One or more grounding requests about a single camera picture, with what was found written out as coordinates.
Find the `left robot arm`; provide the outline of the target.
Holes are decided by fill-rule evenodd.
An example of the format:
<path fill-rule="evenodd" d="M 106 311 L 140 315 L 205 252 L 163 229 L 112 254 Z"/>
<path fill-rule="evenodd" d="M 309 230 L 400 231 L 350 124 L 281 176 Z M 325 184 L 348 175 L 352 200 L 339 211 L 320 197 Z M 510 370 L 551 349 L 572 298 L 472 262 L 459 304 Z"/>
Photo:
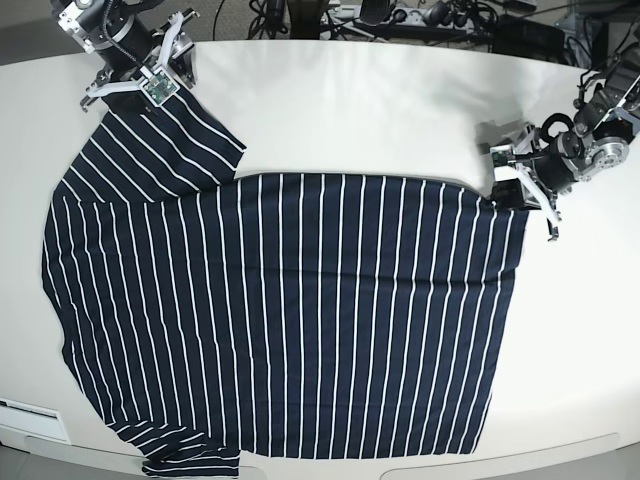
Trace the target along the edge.
<path fill-rule="evenodd" d="M 561 222 L 558 198 L 624 163 L 639 136 L 639 44 L 611 55 L 604 69 L 584 73 L 573 105 L 574 116 L 527 122 L 488 150 L 495 170 L 513 173 L 494 182 L 490 200 L 499 209 L 542 211 L 552 241 Z"/>

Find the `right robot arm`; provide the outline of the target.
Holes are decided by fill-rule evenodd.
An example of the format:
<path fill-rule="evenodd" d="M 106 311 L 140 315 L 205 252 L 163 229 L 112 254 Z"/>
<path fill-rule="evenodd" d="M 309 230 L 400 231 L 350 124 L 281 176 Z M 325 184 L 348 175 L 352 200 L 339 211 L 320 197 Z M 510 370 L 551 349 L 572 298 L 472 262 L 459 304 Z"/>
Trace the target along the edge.
<path fill-rule="evenodd" d="M 195 43 L 184 26 L 197 18 L 192 8 L 177 11 L 159 28 L 139 19 L 159 1 L 53 1 L 59 28 L 104 66 L 80 101 L 83 111 L 98 100 L 125 111 L 163 106 L 183 88 L 196 84 Z"/>

